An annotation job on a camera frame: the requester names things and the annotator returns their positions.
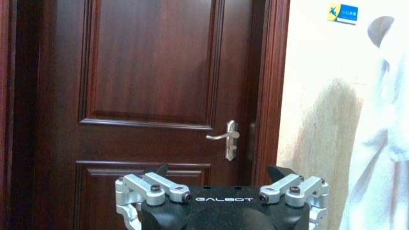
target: door molding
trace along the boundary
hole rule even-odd
[[[276,165],[290,0],[266,0],[257,102],[257,139],[252,184],[270,184],[266,167]]]
[[[15,0],[0,0],[0,229],[9,217],[15,7]]]

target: door handle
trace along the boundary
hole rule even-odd
[[[228,122],[228,128],[225,134],[220,136],[206,135],[205,138],[209,140],[220,140],[225,138],[225,158],[232,161],[237,155],[237,139],[240,137],[238,124],[234,120]]]

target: lever handle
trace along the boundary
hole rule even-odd
[[[225,133],[220,136],[210,136],[210,135],[206,135],[205,138],[208,138],[209,140],[220,140],[220,139],[224,139],[224,138],[238,138],[240,137],[240,133],[237,131],[232,131],[229,133]]]
[[[237,131],[238,124],[234,120],[228,122],[226,133],[218,136],[206,135],[205,138],[209,140],[220,140],[225,138],[225,158],[232,161],[236,158],[237,151],[237,139],[240,137],[240,133]]]

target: sticker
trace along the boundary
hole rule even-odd
[[[332,3],[328,7],[328,16],[329,21],[357,24],[358,20],[358,7],[342,5],[338,3]]]

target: screw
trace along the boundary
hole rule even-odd
[[[262,204],[265,204],[265,203],[268,202],[268,196],[264,195],[264,194],[260,194],[258,199],[260,199],[260,202],[261,202]]]
[[[192,195],[190,195],[190,193],[186,193],[184,195],[182,201],[184,201],[184,203],[188,203],[188,202],[190,202],[190,200],[192,200]]]
[[[289,192],[293,194],[300,194],[301,190],[298,186],[289,187]]]
[[[150,186],[150,192],[158,192],[160,191],[160,185],[158,184],[153,184]]]

